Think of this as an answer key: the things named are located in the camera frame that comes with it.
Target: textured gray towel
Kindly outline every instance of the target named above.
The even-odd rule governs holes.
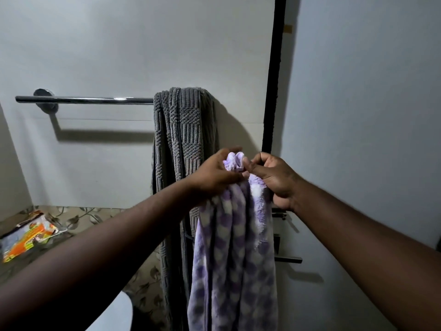
[[[195,172],[219,149],[214,103],[202,88],[171,88],[154,98],[153,193]],[[161,243],[161,275],[168,327],[188,330],[193,243],[199,217],[190,211]]]

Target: towel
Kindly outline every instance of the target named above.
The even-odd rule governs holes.
[[[243,153],[225,168],[240,172]],[[269,190],[253,174],[199,209],[187,317],[190,331],[277,329]]]
[[[195,172],[219,149],[214,103],[202,88],[171,88],[157,93],[154,108],[152,192]],[[193,237],[199,217],[194,208],[161,243],[161,284],[168,329],[188,330]]]

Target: left hand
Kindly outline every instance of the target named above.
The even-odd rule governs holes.
[[[204,198],[221,194],[228,185],[245,180],[242,173],[229,172],[223,165],[223,161],[227,159],[230,152],[237,153],[240,150],[242,150],[241,147],[219,150],[208,158],[196,172],[185,179],[188,179],[192,187]]]

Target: right hand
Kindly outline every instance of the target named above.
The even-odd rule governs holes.
[[[303,179],[282,158],[261,152],[251,161],[244,157],[243,166],[248,172],[263,179],[274,192],[273,202],[276,206],[294,211],[295,185]]]

